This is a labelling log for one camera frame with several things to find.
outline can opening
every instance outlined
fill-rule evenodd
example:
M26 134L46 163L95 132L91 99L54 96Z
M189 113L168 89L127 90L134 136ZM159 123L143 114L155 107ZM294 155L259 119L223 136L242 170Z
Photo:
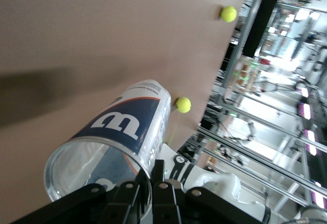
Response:
M133 153L128 155L122 150L96 140L77 140L66 143L56 149L45 167L44 183L52 201L90 184L103 185L107 191L125 181L135 181L143 170ZM148 188L151 183L145 172Z

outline tennis ball can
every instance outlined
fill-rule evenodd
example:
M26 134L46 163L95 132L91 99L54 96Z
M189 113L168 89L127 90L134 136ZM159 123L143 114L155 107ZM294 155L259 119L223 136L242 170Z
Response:
M44 171L50 199L58 200L90 183L109 191L134 180L140 170L150 179L170 109L171 96L158 82L145 80L128 87L50 155Z

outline screw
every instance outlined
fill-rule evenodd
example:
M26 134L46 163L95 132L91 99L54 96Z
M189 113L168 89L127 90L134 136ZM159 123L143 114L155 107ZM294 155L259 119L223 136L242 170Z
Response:
M126 184L126 188L133 188L133 184L132 183L128 183L128 184Z
M160 183L159 187L161 189L166 189L168 187L168 184L163 182L163 183Z
M194 190L192 191L192 194L193 194L194 196L198 197L198 196L201 196L202 192L200 192L200 191L197 190L197 189L194 189Z
M96 192L98 192L98 191L99 191L99 189L98 189L97 187L91 189L91 192L92 192L92 193L96 193Z

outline aluminum rail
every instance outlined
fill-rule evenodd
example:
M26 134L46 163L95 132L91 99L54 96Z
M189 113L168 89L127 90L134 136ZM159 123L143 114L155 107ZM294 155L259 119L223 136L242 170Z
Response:
M222 88L224 88L224 89L226 89L229 85L230 79L233 75L233 70L235 69L237 62L239 61L241 52L243 50L243 47L247 40L247 37L249 36L250 30L252 28L252 25L255 20L256 13L258 12L261 1L262 0L253 0L251 10L248 14L248 17L246 18L244 26L241 29L239 43L235 46L235 48L230 56L230 63L227 66L226 76L222 82ZM222 97L223 97L222 95L217 96L217 98L215 100L216 104L220 104L222 102L222 100L223 100Z
M304 147L302 148L302 152L301 152L301 161L302 161L303 176L305 179L309 180L310 174L309 174L309 167L308 167L307 150ZM312 204L311 192L308 189L306 189L305 191L305 197L306 197L306 201L311 205Z
M288 197L288 198L291 199L292 201L294 201L294 202L296 202L296 203L298 203L298 204L300 204L300 205L302 205L302 206L307 206L307 205L308 205L307 202L306 202L305 200L303 200L303 199L301 199L301 198L299 198L299 197L297 197L297 196L294 196L293 194L289 193L287 190L282 189L282 188L280 188L280 187L274 185L273 183L270 183L270 182L268 182L268 181L262 179L261 177L258 177L258 176L255 175L254 173L249 172L249 171L245 170L244 168L242 168L242 167L240 167L240 166L238 166L238 165L235 165L235 164L229 162L228 160L226 160L226 159L224 159L224 158L219 157L219 156L216 155L215 153L210 152L210 151L207 150L207 149L203 149L203 152L206 153L206 154L208 154L208 155L210 155L210 156L212 156L212 157L214 157L214 158L216 158L216 159L218 159L218 160L220 160L220 161L222 161L222 162L224 162L224 163L226 163L226 164L228 164L228 165L230 165L230 166L232 166L232 167L234 167L234 168L236 168L237 170L239 170L239 171L241 171L242 173L244 173L244 174L246 174L246 175L252 177L253 179L255 179L256 181L262 183L263 185L265 185L265 186L267 186L267 187L269 187L269 188L275 190L276 192L282 194L283 196Z
M297 161L297 159L300 157L301 153L302 153L302 152L297 151L297 152L293 155L293 157L291 158L291 161L286 165L286 168L290 168L290 167L292 167L292 166L295 164L295 162ZM275 181L275 184L280 184L284 179L285 179L284 176L280 176L280 177L278 178L278 180Z
M218 169L214 166L212 166L211 164L208 164L207 166L209 166L210 168L214 169L215 171L218 171L218 173L224 174L225 172L222 171L221 169ZM245 184L244 182L241 182L241 185L247 189L249 189L250 191L254 192L257 195L260 195L261 197L267 197L264 193L254 189L253 187L250 187L249 185Z
M295 182L293 182L293 184L290 186L289 189L287 189L287 191L291 194L293 194L297 189L298 189L299 185ZM280 209L283 207L283 205L286 203L287 201L287 197L283 196L275 205L275 208L273 209L273 211L275 212L279 212Z
M256 116L254 116L254 115L252 115L252 114L250 114L250 113L248 113L248 112L245 112L245 111L243 111L243 110L241 110L241 109L239 109L239 108L236 108L236 107L234 107L234 106L232 106L232 105L229 105L229 104L223 103L222 106L223 106L225 109L232 110L232 111L234 111L234 112L237 112L237 113L239 113L239 114L242 114L242 115L244 115L244 116L246 116L246 117L248 117L248 118L250 118L250 119L252 119L252 120L254 120L254 121L257 121L257 122L263 124L263 125L266 125L266 126L268 126L268 127L270 127L270 128L273 128L273 129L275 129L275 130L277 130L277 131L283 132L283 133L285 133L285 134L287 134L287 135L289 135L289 136L295 138L296 140L298 140L298 141L300 141L300 142L303 142L303 143L305 143L305 144L310 144L310 145L312 145L312 146L315 146L317 149L319 149L319 150L321 150L321 151L327 153L327 146L325 146L325 145L323 145L323 144L320 144L319 142L311 141L311 140L309 140L309 139L306 138L306 137L299 136L298 134L296 134L296 133L294 133L294 132L288 131L287 129L285 129L285 128L283 128L283 127L280 127L280 126L275 125L274 123L271 123L271 122L268 122L268 121L266 121L266 120L264 120L264 119L258 118L258 117L256 117Z
M291 116L293 116L293 117L295 117L295 118L299 118L299 116L298 116L297 114L292 113L292 112L290 112L290 111L287 111L287 110L285 110L285 109L283 109L283 108L275 107L274 105L271 105L271 104L269 104L269 103L265 103L265 102L263 102L263 101L260 101L260 100L258 100L258 99L255 99L254 97L249 96L249 95L246 95L246 94L243 94L243 93L239 93L239 94L240 94L241 96L243 96L243 97L246 97L246 98L248 98L248 99L254 100L254 101L256 101L256 102L258 102L258 103L261 103L261 104L263 104L263 105L266 105L266 106L268 106L268 107L270 107L270 108L276 109L276 110L278 110L278 111L280 111L280 112L282 112L282 113L285 113L285 114L291 115Z
M298 176L297 174L288 171L287 169L284 169L278 165L275 165L274 163L272 163L270 160L264 158L263 156L254 154L253 151L239 146L235 143L232 143L224 138L221 138L215 134L213 134L212 132L206 130L205 128L199 127L198 128L198 132L202 133L203 135L215 140L216 142L222 143L223 145L228 146L229 148L231 148L232 150L248 157L249 159L269 168L272 169L288 178L290 178L291 180L297 182L299 185L303 186L306 189L310 189L310 190L315 190L316 192L321 193L324 197L327 197L327 189L322 188L322 187L318 187L316 184L314 184L311 181L308 181L306 179L303 179L302 177Z

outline tennis ball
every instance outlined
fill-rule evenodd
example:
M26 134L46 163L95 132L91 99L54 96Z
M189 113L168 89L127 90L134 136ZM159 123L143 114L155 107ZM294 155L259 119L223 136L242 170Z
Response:
M180 97L176 102L177 110L181 113L187 113L191 110L191 101L186 97Z
M221 11L220 17L225 22L232 22L237 17L237 11L233 6L227 6Z

